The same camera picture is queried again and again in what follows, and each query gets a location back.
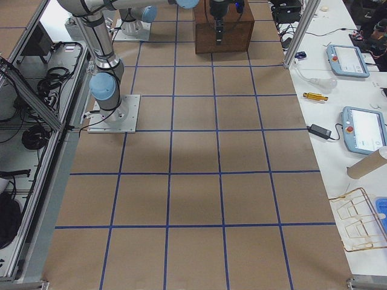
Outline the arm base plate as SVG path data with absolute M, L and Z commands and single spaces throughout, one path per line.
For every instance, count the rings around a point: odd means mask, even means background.
M 140 95 L 122 95 L 121 104 L 106 120 L 107 111 L 92 114 L 91 126 L 87 127 L 90 134 L 120 134 L 135 133 L 137 128 L 138 110 L 140 107 Z
M 113 40 L 115 42 L 147 42 L 151 31 L 151 23 L 135 20 L 122 22 L 118 18 L 114 28 Z

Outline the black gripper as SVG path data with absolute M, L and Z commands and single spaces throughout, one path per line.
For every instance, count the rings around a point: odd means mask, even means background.
M 223 17 L 229 12 L 229 5 L 234 5 L 238 14 L 243 14 L 245 2 L 244 0 L 210 0 L 210 14 L 215 20 L 216 44 L 221 45 L 224 34 Z

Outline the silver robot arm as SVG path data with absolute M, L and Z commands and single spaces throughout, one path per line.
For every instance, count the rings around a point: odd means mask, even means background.
M 135 36 L 144 30 L 143 23 L 152 23 L 157 15 L 157 7 L 146 6 L 120 9 L 121 30 L 127 36 Z
M 118 109 L 121 109 L 119 85 L 124 72 L 123 62 L 116 55 L 112 40 L 105 24 L 103 11 L 119 11 L 122 21 L 151 23 L 157 15 L 157 7 L 168 3 L 184 9 L 192 9 L 198 1 L 59 1 L 59 5 L 78 20 L 81 34 L 87 47 L 94 53 L 98 69 L 97 77 L 107 79 L 114 85 L 109 97 L 99 97 L 94 94 L 102 110 L 103 118 L 113 121 Z

